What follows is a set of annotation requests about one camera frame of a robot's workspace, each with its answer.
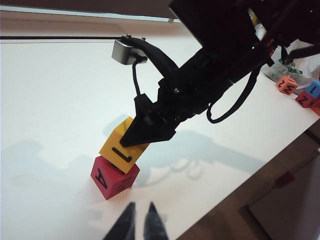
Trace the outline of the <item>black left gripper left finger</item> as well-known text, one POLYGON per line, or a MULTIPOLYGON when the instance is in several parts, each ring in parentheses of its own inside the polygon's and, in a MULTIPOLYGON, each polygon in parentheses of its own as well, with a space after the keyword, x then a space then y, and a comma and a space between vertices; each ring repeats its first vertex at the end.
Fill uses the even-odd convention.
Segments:
POLYGON ((136 234, 136 203, 130 202, 104 240, 134 240, 136 234))

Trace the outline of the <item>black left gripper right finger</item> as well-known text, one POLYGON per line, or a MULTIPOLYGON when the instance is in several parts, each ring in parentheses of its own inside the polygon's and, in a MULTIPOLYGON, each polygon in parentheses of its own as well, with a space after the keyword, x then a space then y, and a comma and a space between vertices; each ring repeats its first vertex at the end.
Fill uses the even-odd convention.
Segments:
POLYGON ((144 240, 168 240, 165 225, 153 202, 150 203, 148 212, 144 219, 144 240))

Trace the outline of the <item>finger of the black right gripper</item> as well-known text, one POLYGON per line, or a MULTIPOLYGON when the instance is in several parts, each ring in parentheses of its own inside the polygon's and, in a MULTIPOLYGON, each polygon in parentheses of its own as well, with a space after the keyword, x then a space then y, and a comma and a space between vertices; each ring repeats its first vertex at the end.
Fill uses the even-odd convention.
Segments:
POLYGON ((150 143, 163 142, 170 140, 176 133, 176 124, 165 121, 156 121, 150 126, 150 143))
POLYGON ((123 147, 155 143, 157 140, 152 101, 146 94, 140 94, 134 98, 134 104, 136 116, 120 140, 123 147))

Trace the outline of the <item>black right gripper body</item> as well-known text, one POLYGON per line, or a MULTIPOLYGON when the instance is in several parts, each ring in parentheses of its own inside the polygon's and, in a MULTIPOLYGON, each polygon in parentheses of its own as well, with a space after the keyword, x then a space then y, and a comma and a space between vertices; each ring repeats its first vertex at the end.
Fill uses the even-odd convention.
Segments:
POLYGON ((231 86, 226 70, 231 66, 226 54, 200 49, 178 67, 163 52, 157 54, 159 81, 156 121, 179 125, 201 114, 231 86))

